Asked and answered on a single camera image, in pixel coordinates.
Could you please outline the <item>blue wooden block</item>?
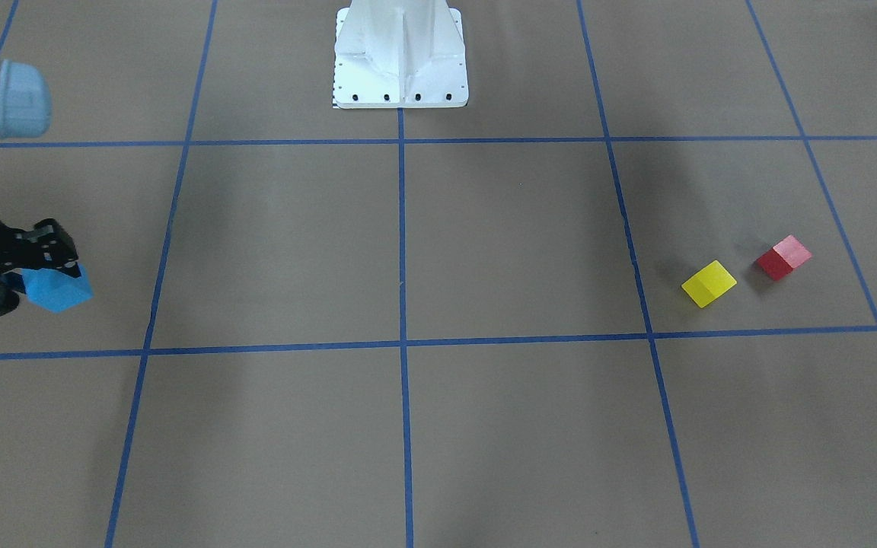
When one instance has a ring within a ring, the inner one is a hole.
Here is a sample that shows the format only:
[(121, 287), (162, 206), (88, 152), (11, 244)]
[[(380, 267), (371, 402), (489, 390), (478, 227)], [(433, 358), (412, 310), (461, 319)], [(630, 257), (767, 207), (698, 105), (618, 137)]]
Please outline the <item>blue wooden block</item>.
[(80, 277), (72, 277), (53, 269), (20, 269), (5, 273), (1, 279), (29, 302), (59, 314), (94, 297), (86, 270), (81, 268), (80, 272)]

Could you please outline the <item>red wooden block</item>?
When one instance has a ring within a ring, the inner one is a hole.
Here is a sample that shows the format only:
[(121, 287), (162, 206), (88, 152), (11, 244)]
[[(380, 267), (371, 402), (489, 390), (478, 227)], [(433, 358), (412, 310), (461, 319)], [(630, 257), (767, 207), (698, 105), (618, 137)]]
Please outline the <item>red wooden block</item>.
[(789, 276), (812, 257), (813, 253), (807, 246), (797, 236), (789, 234), (761, 254), (755, 264), (766, 277), (777, 282)]

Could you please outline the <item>yellow wooden block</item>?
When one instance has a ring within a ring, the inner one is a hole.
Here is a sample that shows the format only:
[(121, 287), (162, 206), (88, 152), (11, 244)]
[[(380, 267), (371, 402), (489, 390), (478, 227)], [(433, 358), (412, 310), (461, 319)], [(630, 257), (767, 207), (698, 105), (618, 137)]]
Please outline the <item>yellow wooden block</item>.
[(737, 284), (737, 280), (727, 268), (719, 260), (714, 260), (687, 279), (681, 288), (692, 302), (702, 309), (716, 302), (720, 296)]

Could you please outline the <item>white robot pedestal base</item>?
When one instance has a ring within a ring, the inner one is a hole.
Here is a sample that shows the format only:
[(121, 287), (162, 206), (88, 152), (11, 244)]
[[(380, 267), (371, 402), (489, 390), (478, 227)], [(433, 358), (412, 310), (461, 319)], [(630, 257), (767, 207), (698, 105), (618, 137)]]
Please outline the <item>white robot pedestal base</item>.
[(466, 107), (463, 17), (445, 1), (352, 1), (335, 15), (338, 109)]

